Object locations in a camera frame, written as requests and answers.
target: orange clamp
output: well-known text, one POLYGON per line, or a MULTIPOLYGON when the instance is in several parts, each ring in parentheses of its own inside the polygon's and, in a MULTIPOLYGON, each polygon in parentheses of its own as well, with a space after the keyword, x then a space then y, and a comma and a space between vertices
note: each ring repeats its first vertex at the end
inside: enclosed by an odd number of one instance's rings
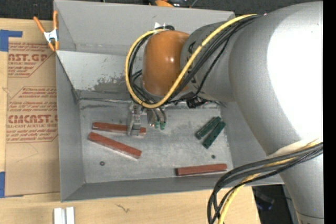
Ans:
POLYGON ((54 29, 51 32, 46 32, 43 25, 39 19, 34 16, 33 20, 36 22, 38 29, 45 35, 46 40, 48 41, 48 46, 52 51, 59 49, 59 40, 58 40, 58 12, 55 10, 53 14, 53 25, 54 29))

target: blue tape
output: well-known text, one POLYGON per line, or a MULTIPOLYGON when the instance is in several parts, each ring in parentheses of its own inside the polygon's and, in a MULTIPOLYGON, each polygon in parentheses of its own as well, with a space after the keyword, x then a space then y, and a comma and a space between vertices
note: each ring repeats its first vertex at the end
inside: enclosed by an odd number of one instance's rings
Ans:
POLYGON ((5 197, 5 172, 0 172, 0 198, 5 197))
POLYGON ((0 51, 8 51, 9 37, 22 37, 22 31, 0 30, 0 51))

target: cable bundle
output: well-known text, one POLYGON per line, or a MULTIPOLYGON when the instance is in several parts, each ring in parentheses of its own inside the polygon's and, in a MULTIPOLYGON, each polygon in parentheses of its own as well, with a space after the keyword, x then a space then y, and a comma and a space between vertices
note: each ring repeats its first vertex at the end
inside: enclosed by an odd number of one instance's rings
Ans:
POLYGON ((218 219, 218 224, 224 223, 224 217, 227 213, 230 203, 232 202, 232 199, 238 193, 239 189, 242 188, 245 184, 282 173, 285 170, 288 170, 297 164, 309 161, 310 159, 313 159, 322 153, 323 142, 283 156, 243 165, 226 173, 218 180, 209 198, 207 206, 207 218, 209 224, 213 224, 216 219, 218 219), (243 180, 231 188, 220 201, 220 203, 218 203, 217 194, 219 191, 227 184, 241 178, 243 178, 243 180))
POLYGON ((139 87, 136 86, 134 83, 136 78, 141 75, 141 71, 138 71, 136 74, 133 75, 133 64, 136 58, 136 55, 141 48, 141 46, 145 43, 145 41, 152 35, 164 31, 165 29, 155 29, 148 31, 147 33, 143 34, 141 37, 139 37, 131 46, 128 55, 126 57, 125 61, 125 81, 126 85, 128 87, 128 90, 131 94, 131 97, 133 100, 142 105, 145 108, 154 109, 159 108, 164 105, 170 104, 170 103, 179 103, 181 101, 186 101, 188 99, 192 99, 196 97, 207 76, 209 75, 212 68, 217 63, 220 56, 223 54, 228 41, 230 37, 236 33, 237 31, 241 30, 243 27, 247 26, 249 23, 251 23, 255 18, 259 17, 258 15, 243 15, 239 16, 237 18, 234 18, 230 21, 227 21, 220 25, 216 30, 214 30, 192 53, 190 56, 187 64, 182 69, 180 75, 174 82, 173 86, 170 88, 168 93, 161 99, 159 102, 154 103, 153 101, 150 101, 150 97, 147 95, 144 96, 144 92, 142 93, 139 91, 139 87), (183 98, 179 100, 173 100, 174 97, 176 97, 183 89, 184 87, 193 79, 193 77, 196 75, 196 73, 199 71, 199 69, 203 66, 203 64, 209 59, 209 57, 220 47, 222 46, 219 54, 214 59, 213 63, 207 70, 204 78, 201 81, 201 84, 197 90, 196 93, 192 97, 183 98), (194 60, 196 56, 201 52, 202 49, 206 47, 205 53, 199 58, 196 64, 194 63, 194 60))

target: green object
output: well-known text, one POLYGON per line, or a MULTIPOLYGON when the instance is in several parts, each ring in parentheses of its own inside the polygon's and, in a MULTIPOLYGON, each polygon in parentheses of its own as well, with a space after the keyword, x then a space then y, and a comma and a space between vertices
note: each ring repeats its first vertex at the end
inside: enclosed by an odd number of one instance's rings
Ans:
POLYGON ((209 133, 208 137, 203 141, 202 145, 205 148, 209 148, 211 144, 216 140, 216 138, 221 133, 222 129, 225 126, 225 122, 221 121, 219 122, 216 127, 212 130, 211 133, 209 133))
POLYGON ((196 134, 196 138, 201 140, 208 132, 210 132, 221 120, 221 117, 212 118, 207 124, 205 124, 196 134))
POLYGON ((160 124, 160 130, 161 131, 163 131, 165 127, 166 127, 166 123, 165 122, 163 122, 163 123, 160 124))
POLYGON ((158 129, 160 126, 160 121, 156 121, 154 126, 155 126, 155 129, 158 129))

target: red wooden block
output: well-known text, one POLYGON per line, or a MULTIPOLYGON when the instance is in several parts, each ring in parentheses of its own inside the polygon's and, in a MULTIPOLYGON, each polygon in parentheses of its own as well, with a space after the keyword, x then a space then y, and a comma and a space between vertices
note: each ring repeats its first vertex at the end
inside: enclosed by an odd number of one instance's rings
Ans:
POLYGON ((96 142, 100 145, 106 146, 108 148, 111 148, 112 150, 115 150, 115 151, 121 152, 123 154, 129 155, 129 156, 131 156, 133 158, 136 158, 136 159, 138 159, 140 157, 141 153, 142 153, 140 150, 138 150, 134 147, 127 146, 127 145, 122 144, 118 141, 107 138, 107 137, 102 136, 100 134, 96 134, 94 132, 91 132, 89 134, 88 139, 90 141, 96 142))
POLYGON ((209 164, 200 166, 189 166, 181 167, 176 169, 177 176, 188 176, 188 175, 198 175, 198 174, 208 174, 214 172, 223 172, 227 169, 225 163, 221 164, 209 164))
MULTIPOLYGON (((93 122, 92 129, 97 131, 107 131, 113 133, 126 133, 127 126, 122 124, 112 124, 104 122, 93 122)), ((146 128, 141 127, 139 130, 139 135, 146 135, 146 128)))

